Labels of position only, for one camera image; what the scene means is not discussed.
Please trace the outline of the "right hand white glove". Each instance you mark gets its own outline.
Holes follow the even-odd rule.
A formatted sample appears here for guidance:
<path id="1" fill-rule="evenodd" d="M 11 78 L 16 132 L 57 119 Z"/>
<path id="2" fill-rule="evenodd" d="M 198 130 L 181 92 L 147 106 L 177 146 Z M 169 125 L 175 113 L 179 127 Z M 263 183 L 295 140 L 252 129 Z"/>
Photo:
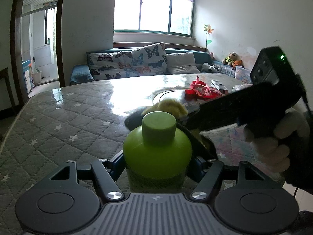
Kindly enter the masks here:
<path id="1" fill-rule="evenodd" d="M 244 128 L 245 140 L 253 146 L 260 162 L 264 163 L 272 172 L 284 172 L 290 167 L 290 150 L 292 134 L 296 134 L 296 141 L 307 139 L 310 135 L 309 124 L 305 116 L 298 111 L 288 112 L 277 124 L 275 129 L 265 136 L 259 136 L 252 127 Z"/>

